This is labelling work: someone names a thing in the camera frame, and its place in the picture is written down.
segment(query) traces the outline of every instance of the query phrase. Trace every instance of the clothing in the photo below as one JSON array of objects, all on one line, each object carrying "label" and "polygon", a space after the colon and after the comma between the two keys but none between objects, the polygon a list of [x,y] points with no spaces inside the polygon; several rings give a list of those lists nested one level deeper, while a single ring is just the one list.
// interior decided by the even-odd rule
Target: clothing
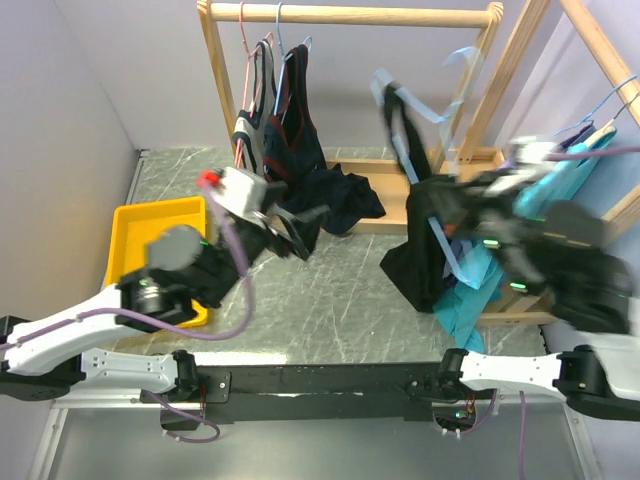
[{"label": "clothing", "polygon": [[593,126],[593,122],[591,122],[586,127],[581,128],[580,131],[575,135],[572,135],[566,140],[563,140],[562,142],[560,142],[560,148],[562,149],[563,152],[566,152],[569,147],[572,147],[573,145],[577,145],[578,143],[582,143],[587,138],[589,138],[595,131],[596,129]]},{"label": "clothing", "polygon": [[[569,148],[570,153],[587,152],[606,147],[613,135],[608,134],[590,147],[579,143]],[[584,183],[593,170],[597,158],[586,161],[566,160],[558,165],[536,184],[523,190],[514,204],[514,212],[523,217],[536,217],[544,214],[550,204],[557,200],[568,200]],[[473,263],[462,259],[460,266],[463,270],[484,272],[482,285],[479,289],[469,288],[458,283],[453,290],[447,291],[435,305],[434,311],[440,323],[447,331],[454,335],[457,348],[483,352],[484,344],[480,333],[475,329],[475,323],[482,314],[492,295],[504,281],[504,271],[493,259],[492,255],[481,245],[474,248],[469,257]]]},{"label": "clothing", "polygon": [[[389,250],[380,266],[416,310],[432,312],[440,295],[456,281],[473,285],[468,277],[461,275],[457,262],[471,251],[472,245],[468,240],[450,241],[435,218],[436,208],[433,199],[429,198],[431,182],[453,182],[454,178],[433,175],[418,130],[407,113],[404,99],[398,94],[400,88],[393,82],[388,83],[381,102],[389,142],[411,184],[406,204],[408,238],[402,245]],[[408,152],[394,131],[394,120],[398,115]]]},{"label": "clothing", "polygon": [[253,101],[256,101],[258,86],[260,98],[257,100],[253,117],[247,110],[240,110],[233,132],[233,142],[242,140],[244,168],[264,176],[264,135],[265,127],[276,103],[276,84],[273,77],[273,52],[268,40],[261,40],[257,45],[257,52],[253,56]]},{"label": "clothing", "polygon": [[380,218],[386,212],[366,177],[345,175],[340,165],[327,169],[309,115],[308,58],[306,45],[297,46],[286,57],[281,106],[265,129],[265,178],[287,183],[278,204],[291,213],[327,205],[330,212],[322,228],[341,235],[361,218]]},{"label": "clothing", "polygon": [[444,253],[428,219],[435,215],[426,194],[430,179],[411,185],[407,198],[407,241],[389,250],[380,267],[418,312],[433,312],[447,286],[442,278]]}]

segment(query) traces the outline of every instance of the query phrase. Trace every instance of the wooden clothes rack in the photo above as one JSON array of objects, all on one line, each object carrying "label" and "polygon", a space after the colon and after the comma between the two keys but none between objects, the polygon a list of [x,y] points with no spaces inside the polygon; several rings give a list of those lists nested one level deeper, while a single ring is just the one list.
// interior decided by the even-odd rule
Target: wooden clothes rack
[{"label": "wooden clothes rack", "polygon": [[[628,66],[582,1],[559,1],[611,84],[615,86],[629,78],[631,71]],[[527,0],[520,14],[489,85],[473,115],[462,145],[456,150],[462,181],[483,170],[493,170],[504,160],[499,148],[481,147],[480,144],[550,3],[551,0]],[[240,5],[211,3],[208,8],[206,0],[198,0],[198,12],[209,52],[209,60],[218,87],[225,124],[231,140],[237,111],[233,103],[217,22],[237,21]],[[275,5],[245,5],[243,20],[275,23],[276,12],[277,6]],[[280,21],[283,23],[479,28],[480,33],[475,46],[486,58],[502,16],[502,4],[495,2],[490,3],[487,9],[482,11],[283,5]],[[458,97],[465,87],[475,80],[477,74],[478,69],[474,66],[467,68],[459,82],[454,98]],[[638,92],[640,92],[640,82],[636,80],[619,89],[618,95],[623,102],[627,103]],[[632,103],[627,108],[640,127],[640,102]],[[452,122],[452,132],[454,133],[459,125],[462,110],[463,107],[459,109]],[[428,153],[429,158],[440,159],[444,152],[439,147]],[[356,226],[355,231],[404,233],[407,221],[405,202],[408,187],[404,175],[401,175],[397,170],[396,162],[394,160],[365,159],[336,159],[333,163],[335,162],[341,163],[345,172],[366,175],[387,210],[387,215],[382,219],[363,219]],[[443,164],[442,171],[446,172],[446,163]],[[640,185],[611,208],[603,218],[611,224],[610,241],[640,220]],[[555,321],[555,317],[540,308],[541,302],[544,303],[544,299],[531,296],[521,297],[505,287],[502,299],[487,307],[478,324],[545,324]]]},{"label": "wooden clothes rack", "polygon": [[[631,70],[584,3],[581,0],[559,0],[559,2],[611,85],[617,86],[627,80],[632,75]],[[504,81],[505,77],[513,74],[526,49],[522,45],[528,44],[535,33],[535,29],[531,29],[531,22],[524,21],[525,17],[530,15],[532,10],[537,10],[541,19],[541,15],[544,14],[549,3],[550,0],[529,0],[527,2],[507,42],[493,78],[489,82],[487,93],[485,93],[476,110],[472,127],[467,132],[466,139],[471,143],[469,146],[463,144],[461,147],[462,152],[466,148],[473,148],[473,142],[484,135],[487,124],[484,123],[483,119],[491,118],[495,112],[497,102],[508,86],[508,81]],[[640,127],[640,102],[632,102],[630,104],[629,102],[639,92],[640,82],[638,80],[628,82],[618,89],[620,99],[626,105],[638,127]],[[604,214],[603,219],[609,223],[608,243],[613,242],[640,221],[640,185],[636,185],[616,205],[609,209]],[[543,298],[535,296],[519,297],[511,304],[504,306],[504,315],[512,317],[513,315],[527,314],[529,317],[534,318],[536,323],[547,323],[549,316],[540,309],[545,301],[544,296]]]},{"label": "wooden clothes rack", "polygon": [[[277,5],[246,4],[242,9],[244,22],[262,22],[275,24]],[[218,22],[237,22],[240,4],[207,2],[198,0],[198,12],[202,30],[207,43],[213,75],[218,87],[227,133],[232,148],[237,110],[229,82],[229,73],[222,49]],[[495,39],[503,16],[501,3],[489,3],[486,10],[433,10],[423,8],[374,8],[374,7],[332,7],[283,5],[280,10],[281,23],[334,24],[334,25],[376,25],[376,26],[414,26],[448,27],[480,29],[475,47],[486,58]],[[459,98],[467,86],[473,85],[479,74],[479,64],[467,67],[460,79],[454,99]],[[464,104],[460,106],[452,119],[451,131],[454,134],[462,117]],[[460,178],[468,180],[483,170],[494,170],[503,161],[500,149],[471,148],[471,155],[460,166]],[[442,146],[431,149],[428,157],[432,166],[442,165],[445,152]],[[368,177],[371,187],[376,191],[387,214],[379,219],[362,219],[352,230],[358,233],[406,233],[407,213],[405,208],[409,187],[406,178],[400,173],[395,160],[371,160],[339,158],[327,162],[329,168],[335,163],[342,165],[345,173],[357,173]]]}]

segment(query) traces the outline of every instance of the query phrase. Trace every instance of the light blue hanger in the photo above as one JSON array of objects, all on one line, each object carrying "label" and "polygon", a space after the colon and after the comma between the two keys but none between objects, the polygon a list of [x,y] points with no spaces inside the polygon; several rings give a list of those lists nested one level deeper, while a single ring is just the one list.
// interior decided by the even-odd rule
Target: light blue hanger
[{"label": "light blue hanger", "polygon": [[616,93],[618,90],[620,90],[622,87],[624,87],[627,83],[629,83],[631,80],[635,80],[635,78],[638,75],[631,75],[629,78],[627,78],[624,82],[622,82],[620,85],[616,86],[613,88],[613,90],[611,90],[606,97],[604,97],[604,99],[598,104],[596,105],[596,107],[591,110],[589,113],[587,113],[587,115],[580,120],[578,123],[576,123],[575,125],[571,125],[570,127],[567,128],[563,128],[562,130],[558,130],[556,133],[553,134],[553,136],[555,137],[556,135],[560,135],[561,133],[566,132],[567,130],[571,130],[573,128],[579,127],[580,125],[582,125],[583,123],[587,123],[587,122],[591,122],[593,124],[593,120],[591,119],[591,117],[593,116],[593,114],[595,114],[598,110],[600,110],[600,108],[607,103],[607,100],[609,100],[609,98],[611,98],[611,95],[613,95],[614,93]]},{"label": "light blue hanger", "polygon": [[[278,4],[278,11],[276,12],[276,34],[278,36],[278,47],[280,48],[280,58],[282,58],[282,68],[280,69],[280,81],[278,82],[278,92],[276,94],[276,104],[273,107],[273,114],[278,114],[278,106],[280,105],[280,94],[282,92],[282,83],[284,82],[284,67],[287,63],[287,60],[291,58],[291,54],[285,56],[284,47],[282,46],[282,34],[280,33],[280,9],[282,9],[282,2]],[[311,35],[304,39],[304,43],[307,46],[307,50],[311,52],[311,45],[313,43],[313,39]]]},{"label": "light blue hanger", "polygon": [[[474,65],[476,61],[482,62],[483,59],[481,57],[480,51],[475,47],[466,47],[461,48],[460,50],[456,50],[452,54],[450,54],[445,60],[445,64],[449,64],[454,61],[456,58],[463,57],[467,61],[469,65]],[[371,79],[371,92],[373,93],[373,97],[376,100],[378,106],[382,107],[384,104],[384,95],[382,93],[383,89],[392,83],[393,77],[391,74],[384,70],[378,69]],[[431,108],[427,107],[424,103],[422,103],[418,98],[413,95],[406,87],[399,87],[395,90],[395,94],[400,97],[407,105],[410,105],[416,112],[426,118],[429,122],[436,124],[440,127],[440,138],[444,145],[444,151],[448,152],[449,147],[452,142],[451,135],[451,120],[455,116],[458,108],[464,103],[466,99],[466,95],[468,94],[468,90],[470,85],[467,85],[463,90],[460,97],[454,100],[445,110],[443,115],[438,115]],[[391,142],[395,147],[396,152],[398,152],[399,161],[404,168],[409,182],[411,184],[418,182],[418,176],[411,164],[411,160],[409,159],[409,154],[407,149],[404,146],[404,143],[398,134],[392,133]],[[453,173],[454,168],[450,167],[450,174]],[[455,163],[455,172],[457,173],[457,163]],[[429,225],[431,226],[431,230],[433,230],[433,234],[435,235],[442,251],[444,253],[449,266],[451,267],[451,271],[456,276],[458,280],[463,282],[466,285],[469,285],[471,288],[477,289],[480,287],[482,282],[482,275],[473,275],[473,278],[469,278],[460,267],[458,260],[456,259],[453,250],[451,250],[451,246],[447,240],[440,223],[435,217],[429,218]]]},{"label": "light blue hanger", "polygon": [[[454,63],[458,58],[463,58],[467,62],[467,65],[469,65],[470,67],[475,66],[475,68],[478,69],[482,68],[482,64],[484,62],[480,50],[478,50],[476,47],[465,47],[449,54],[449,56],[443,62],[443,65],[450,65]],[[383,89],[393,81],[394,79],[391,74],[383,68],[380,68],[374,72],[371,79],[371,92],[373,93],[378,106],[382,106],[384,102],[382,93]],[[465,86],[464,90],[460,93],[460,96],[449,104],[449,106],[445,109],[444,114],[442,115],[438,115],[431,108],[427,107],[424,103],[418,100],[415,95],[407,90],[406,87],[399,87],[395,93],[407,105],[410,105],[417,113],[419,113],[429,122],[438,125],[438,129],[440,132],[440,141],[443,145],[443,151],[445,152],[445,155],[448,156],[449,147],[451,147],[451,143],[453,142],[453,135],[451,134],[451,122],[453,121],[453,118],[455,117],[458,109],[467,99],[470,88],[471,83],[468,83]],[[455,161],[455,158],[451,158],[451,156],[449,156],[449,175],[458,176],[458,173],[458,163]]]}]

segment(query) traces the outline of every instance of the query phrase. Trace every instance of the dark navy clothing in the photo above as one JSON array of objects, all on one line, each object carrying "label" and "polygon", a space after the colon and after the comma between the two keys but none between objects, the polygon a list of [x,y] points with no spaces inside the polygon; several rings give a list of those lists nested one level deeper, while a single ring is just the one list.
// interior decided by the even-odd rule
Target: dark navy clothing
[{"label": "dark navy clothing", "polygon": [[265,178],[287,183],[278,203],[291,213],[327,205],[330,213],[322,227],[340,235],[361,218],[380,218],[385,211],[367,178],[345,175],[340,165],[327,169],[309,116],[308,59],[306,45],[297,46],[286,57],[281,105],[265,128]]}]

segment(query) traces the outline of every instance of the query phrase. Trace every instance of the wooden base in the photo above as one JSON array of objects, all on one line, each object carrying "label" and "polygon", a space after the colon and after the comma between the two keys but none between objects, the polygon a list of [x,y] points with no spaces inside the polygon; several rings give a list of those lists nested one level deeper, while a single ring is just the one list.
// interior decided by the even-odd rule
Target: wooden base
[{"label": "wooden base", "polygon": [[485,312],[480,315],[478,322],[479,327],[495,327],[499,325],[548,325],[558,320],[548,312]]},{"label": "wooden base", "polygon": [[[429,151],[429,158],[434,152]],[[482,147],[475,151],[470,163],[460,165],[460,180],[467,181],[478,173],[495,170],[504,157],[499,148]],[[371,188],[378,194],[387,214],[382,218],[363,218],[352,233],[381,233],[404,235],[407,233],[407,211],[405,204],[409,195],[409,184],[400,172],[395,160],[338,158],[327,162],[329,168],[336,163],[342,165],[344,173],[355,173],[369,179]],[[447,172],[445,163],[441,173]]]}]

